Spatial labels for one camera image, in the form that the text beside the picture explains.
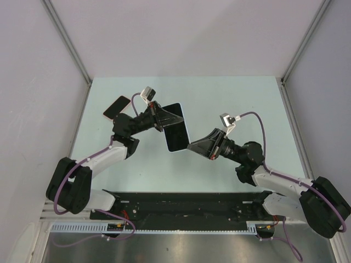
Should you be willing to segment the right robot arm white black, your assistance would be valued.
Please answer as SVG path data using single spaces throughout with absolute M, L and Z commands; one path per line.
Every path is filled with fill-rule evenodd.
M 222 156 L 238 163 L 235 172 L 242 183 L 266 189 L 253 206 L 256 218 L 265 220 L 271 215 L 293 218 L 306 222 L 325 238 L 346 232 L 350 205 L 327 178 L 294 178 L 273 171 L 265 164 L 261 144 L 249 141 L 240 146 L 218 128 L 187 148 L 212 161 Z

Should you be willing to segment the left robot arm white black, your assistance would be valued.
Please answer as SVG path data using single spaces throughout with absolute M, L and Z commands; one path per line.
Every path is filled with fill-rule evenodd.
M 91 188 L 95 176 L 113 164 L 131 157 L 139 144 L 133 136 L 151 128 L 162 132 L 165 128 L 183 122 L 183 117 L 171 113 L 157 101 L 148 103 L 146 110 L 136 117 L 119 113 L 113 119 L 113 134 L 109 144 L 86 158 L 62 158 L 46 190 L 46 198 L 53 201 L 54 212 L 78 214 L 85 209 L 101 210 L 109 219 L 120 215 L 117 196 L 106 190 Z

